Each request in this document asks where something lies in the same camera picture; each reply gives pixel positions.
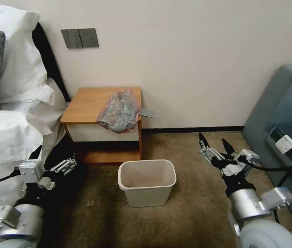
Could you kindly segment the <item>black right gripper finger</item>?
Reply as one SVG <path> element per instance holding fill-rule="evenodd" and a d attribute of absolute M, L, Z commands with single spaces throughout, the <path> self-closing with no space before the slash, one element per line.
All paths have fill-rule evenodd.
<path fill-rule="evenodd" d="M 238 161 L 238 153 L 234 150 L 234 148 L 232 147 L 232 145 L 230 143 L 228 143 L 224 138 L 221 139 L 224 149 L 226 151 L 226 154 L 222 153 L 222 155 L 224 156 L 224 158 L 226 160 L 231 160 L 231 161 Z"/>
<path fill-rule="evenodd" d="M 208 163 L 212 163 L 213 158 L 219 161 L 221 160 L 221 154 L 209 146 L 206 138 L 201 132 L 199 133 L 199 145 L 200 153 Z"/>

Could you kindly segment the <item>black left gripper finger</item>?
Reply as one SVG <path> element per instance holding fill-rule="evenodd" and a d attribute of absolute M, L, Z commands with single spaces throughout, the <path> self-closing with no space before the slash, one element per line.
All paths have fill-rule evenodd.
<path fill-rule="evenodd" d="M 64 159 L 56 166 L 52 167 L 50 169 L 50 176 L 58 179 L 64 178 L 66 175 L 71 173 L 76 166 L 77 166 L 76 153 L 74 153 L 72 157 Z"/>
<path fill-rule="evenodd" d="M 43 164 L 41 160 L 42 145 L 40 145 L 35 151 L 31 153 L 28 158 L 28 165 L 40 165 Z"/>

